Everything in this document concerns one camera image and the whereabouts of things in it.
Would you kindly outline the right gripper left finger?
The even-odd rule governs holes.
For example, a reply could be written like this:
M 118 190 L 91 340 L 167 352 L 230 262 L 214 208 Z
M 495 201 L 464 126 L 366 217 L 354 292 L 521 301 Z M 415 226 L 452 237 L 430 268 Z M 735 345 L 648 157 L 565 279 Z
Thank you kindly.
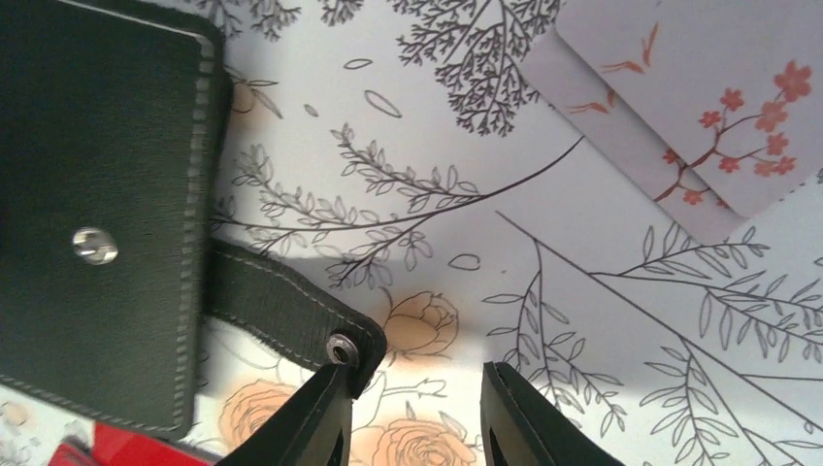
M 327 364 L 237 449 L 223 466 L 347 465 L 352 395 L 347 365 Z

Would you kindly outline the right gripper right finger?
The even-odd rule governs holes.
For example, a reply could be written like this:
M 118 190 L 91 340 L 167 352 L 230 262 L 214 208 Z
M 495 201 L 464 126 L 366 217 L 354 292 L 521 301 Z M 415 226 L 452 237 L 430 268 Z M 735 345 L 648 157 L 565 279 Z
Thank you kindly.
M 622 466 L 505 362 L 486 362 L 480 399 L 488 465 Z

